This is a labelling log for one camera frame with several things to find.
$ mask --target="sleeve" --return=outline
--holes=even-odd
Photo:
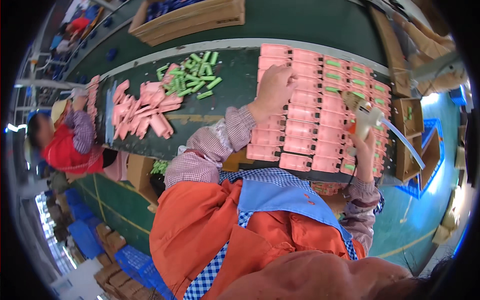
[[[78,153],[90,152],[95,135],[90,116],[83,110],[71,111],[65,118],[65,125],[73,129],[73,146]]]
[[[345,218],[340,224],[363,245],[368,255],[373,242],[373,210],[380,201],[380,192],[373,181],[367,183],[355,178],[349,193],[352,200],[345,206]]]
[[[187,150],[174,158],[167,168],[166,188],[180,181],[219,183],[221,163],[248,144],[255,125],[247,106],[228,108],[224,119],[200,128],[188,139]]]

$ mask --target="yellow floor line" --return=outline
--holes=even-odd
[[[424,235],[423,237],[421,237],[421,238],[419,238],[419,239],[417,239],[417,240],[414,240],[413,242],[411,242],[411,243],[409,243],[409,244],[407,244],[407,245],[405,245],[405,246],[402,246],[402,247],[400,247],[400,248],[398,248],[398,249],[395,249],[395,250],[393,250],[393,251],[384,253],[384,254],[382,254],[382,255],[378,255],[377,257],[379,257],[379,258],[385,258],[385,257],[388,257],[388,256],[390,256],[390,255],[393,255],[393,254],[397,254],[397,253],[399,253],[399,252],[402,252],[403,250],[408,249],[408,248],[410,248],[411,246],[415,245],[416,243],[418,243],[418,242],[426,239],[427,237],[429,237],[430,235],[432,235],[433,233],[435,233],[436,230],[437,230],[437,228],[433,229],[432,231],[430,231],[429,233],[427,233],[427,234]]]
[[[105,213],[103,212],[103,204],[102,204],[102,202],[100,201],[100,195],[98,194],[98,188],[96,187],[96,177],[95,177],[95,174],[93,174],[93,184],[95,185],[96,197],[98,198],[98,206],[100,206],[100,212],[102,213],[103,221],[106,222],[106,220],[105,220]]]
[[[140,226],[138,226],[137,224],[133,223],[132,221],[130,221],[129,219],[125,218],[124,216],[122,216],[121,214],[119,214],[118,212],[116,212],[113,208],[111,208],[110,206],[106,205],[105,202],[101,201],[100,199],[98,199],[91,191],[89,191],[86,187],[84,187],[83,184],[80,183],[79,180],[76,180],[76,182],[87,192],[90,194],[90,196],[92,196],[95,200],[97,200],[99,203],[101,203],[103,206],[105,206],[106,208],[108,208],[109,210],[111,210],[114,214],[116,214],[120,219],[124,220],[125,222],[127,222],[128,224],[132,225],[133,227],[145,232],[146,234],[150,234],[150,231],[148,231],[147,229],[145,228],[142,228]]]

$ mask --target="checkered sleeve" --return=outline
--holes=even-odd
[[[228,108],[224,119],[200,128],[188,139],[188,150],[174,158],[167,168],[166,188],[180,181],[218,183],[218,168],[232,152],[248,144],[255,125],[247,106]]]
[[[362,243],[365,253],[368,254],[373,242],[373,209],[380,201],[380,193],[373,181],[363,182],[358,179],[355,179],[349,193],[352,200],[345,206],[345,218],[340,224],[354,239]]]

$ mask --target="orange shirt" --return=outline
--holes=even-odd
[[[221,185],[182,181],[158,199],[150,252],[177,299],[228,240],[222,267],[202,299],[216,299],[234,280],[290,252],[321,250],[349,259],[337,229],[299,214],[256,212],[247,228],[238,226],[241,187],[241,180]],[[362,244],[353,240],[353,245],[358,258],[364,258]]]

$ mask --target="cardboard tray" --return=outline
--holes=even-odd
[[[421,153],[421,135],[408,138],[408,141],[413,145],[417,153]],[[411,156],[410,151],[401,142],[397,142],[396,151],[396,174],[395,177],[402,182],[406,182],[420,173],[420,165]]]
[[[425,131],[420,99],[402,98],[393,100],[392,106],[398,111],[398,113],[393,113],[395,116],[395,125],[406,138],[420,136],[422,132]],[[409,107],[412,108],[411,120],[408,120]]]
[[[245,0],[205,0],[144,23],[148,5],[147,1],[140,5],[128,32],[151,46],[208,29],[245,24]]]

